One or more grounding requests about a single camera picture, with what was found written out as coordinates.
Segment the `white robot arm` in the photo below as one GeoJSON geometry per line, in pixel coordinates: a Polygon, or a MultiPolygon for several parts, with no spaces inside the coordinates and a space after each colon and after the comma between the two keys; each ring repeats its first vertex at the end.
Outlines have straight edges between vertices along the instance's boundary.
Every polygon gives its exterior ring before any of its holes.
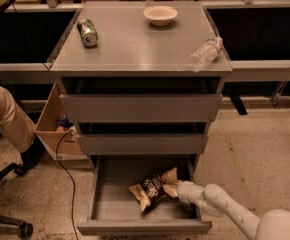
{"type": "Polygon", "coordinates": [[[163,188],[170,196],[194,204],[211,216],[226,214],[248,240],[290,240],[290,212],[286,210],[274,209],[259,218],[215,184],[202,187],[177,181],[163,188]]]}

